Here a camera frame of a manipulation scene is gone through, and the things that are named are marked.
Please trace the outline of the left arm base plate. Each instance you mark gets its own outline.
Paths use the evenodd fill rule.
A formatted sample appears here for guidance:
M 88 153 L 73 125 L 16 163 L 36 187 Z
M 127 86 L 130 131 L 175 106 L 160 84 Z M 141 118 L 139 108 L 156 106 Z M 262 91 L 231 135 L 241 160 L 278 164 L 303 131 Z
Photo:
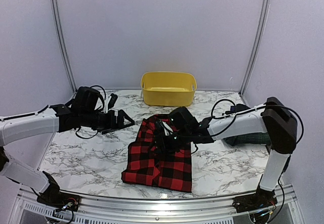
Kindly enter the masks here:
M 46 199 L 44 196 L 37 197 L 37 202 L 55 207 L 61 210 L 78 211 L 80 205 L 80 196 L 59 192 L 58 196 L 54 196 L 53 200 Z

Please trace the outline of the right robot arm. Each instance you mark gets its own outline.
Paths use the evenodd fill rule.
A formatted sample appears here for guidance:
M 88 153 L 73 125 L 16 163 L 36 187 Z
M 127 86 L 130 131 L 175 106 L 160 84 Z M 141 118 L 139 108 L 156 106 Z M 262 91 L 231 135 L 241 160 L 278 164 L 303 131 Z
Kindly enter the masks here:
M 264 104 L 243 111 L 234 111 L 220 117 L 211 115 L 202 121 L 179 107 L 167 115 L 177 130 L 170 131 L 158 123 L 158 132 L 151 146 L 157 153 L 176 152 L 189 143 L 209 144 L 230 137 L 266 133 L 270 138 L 270 155 L 261 176 L 257 192 L 251 196 L 251 204 L 261 208 L 270 200 L 288 159 L 304 136 L 304 124 L 300 115 L 284 106 L 276 97 Z

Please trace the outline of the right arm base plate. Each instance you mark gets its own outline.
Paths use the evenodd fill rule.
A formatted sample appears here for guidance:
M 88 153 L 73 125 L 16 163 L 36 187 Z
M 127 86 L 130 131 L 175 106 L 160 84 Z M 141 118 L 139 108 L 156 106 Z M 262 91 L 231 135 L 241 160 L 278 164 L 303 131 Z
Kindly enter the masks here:
M 258 210 L 266 207 L 273 207 L 277 204 L 275 195 L 262 196 L 257 194 L 248 194 L 237 196 L 233 199 L 232 206 L 237 213 Z

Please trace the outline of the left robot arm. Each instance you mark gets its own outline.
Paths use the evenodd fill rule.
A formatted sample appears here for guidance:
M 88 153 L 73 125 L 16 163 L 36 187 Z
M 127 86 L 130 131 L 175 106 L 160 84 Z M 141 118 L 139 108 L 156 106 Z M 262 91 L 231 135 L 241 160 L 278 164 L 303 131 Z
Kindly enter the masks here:
M 38 198 L 53 206 L 60 206 L 69 197 L 60 191 L 58 183 L 46 173 L 6 154 L 4 147 L 17 140 L 61 133 L 72 129 L 79 131 L 88 127 L 96 133 L 106 134 L 135 124 L 124 111 L 112 108 L 118 98 L 111 94 L 105 103 L 106 94 L 100 93 L 98 86 L 81 86 L 75 96 L 65 104 L 45 106 L 27 114 L 1 118 L 1 175 L 32 188 Z

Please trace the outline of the red black plaid shirt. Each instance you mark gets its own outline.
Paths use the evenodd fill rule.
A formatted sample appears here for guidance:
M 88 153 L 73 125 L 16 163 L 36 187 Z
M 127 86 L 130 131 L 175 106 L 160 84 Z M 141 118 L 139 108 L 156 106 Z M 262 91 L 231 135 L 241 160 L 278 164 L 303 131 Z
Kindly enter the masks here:
M 154 154 L 154 135 L 162 132 L 156 122 L 160 119 L 173 130 L 167 114 L 155 114 L 144 118 L 136 139 L 128 145 L 126 169 L 121 173 L 123 183 L 145 185 L 179 192 L 192 192 L 191 149 L 187 147 L 185 155 Z

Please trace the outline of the dark green plaid skirt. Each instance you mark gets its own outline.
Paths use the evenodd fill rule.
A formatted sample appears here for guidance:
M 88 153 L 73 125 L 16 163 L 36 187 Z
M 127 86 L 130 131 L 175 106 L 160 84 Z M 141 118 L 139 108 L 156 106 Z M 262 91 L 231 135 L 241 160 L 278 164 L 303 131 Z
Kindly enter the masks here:
M 223 141 L 232 147 L 246 144 L 271 145 L 271 140 L 268 133 L 260 132 L 228 137 L 224 138 Z

